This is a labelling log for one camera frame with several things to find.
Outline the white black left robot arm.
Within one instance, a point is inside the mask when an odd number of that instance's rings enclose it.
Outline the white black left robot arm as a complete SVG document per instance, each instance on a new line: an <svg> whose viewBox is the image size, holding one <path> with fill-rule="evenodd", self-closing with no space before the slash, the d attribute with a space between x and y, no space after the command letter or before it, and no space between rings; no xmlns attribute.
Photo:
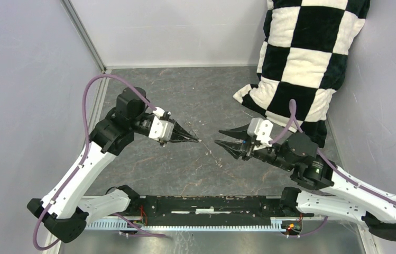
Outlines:
<svg viewBox="0 0 396 254"><path fill-rule="evenodd" d="M45 228L63 243L76 239L87 225L114 213L134 215L139 211L138 195L128 187L83 202L82 198L98 175L140 134L165 146L168 142L200 142L186 131L171 113L161 108L146 110L145 90L126 88L116 106L99 121L83 151L68 172L42 199L33 198L27 209L41 219Z"/></svg>

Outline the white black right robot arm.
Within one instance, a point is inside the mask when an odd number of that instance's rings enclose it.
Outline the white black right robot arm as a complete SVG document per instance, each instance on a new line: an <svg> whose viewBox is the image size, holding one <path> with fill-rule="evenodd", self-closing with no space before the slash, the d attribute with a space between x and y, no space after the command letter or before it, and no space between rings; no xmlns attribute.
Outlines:
<svg viewBox="0 0 396 254"><path fill-rule="evenodd" d="M369 233L396 241L396 194L385 192L343 170L318 151L318 145L301 132L282 143L270 143L273 125L254 118L250 124L223 131L235 142L217 141L235 159L258 159L290 173L296 187L286 187L279 210L336 217L356 223Z"/></svg>

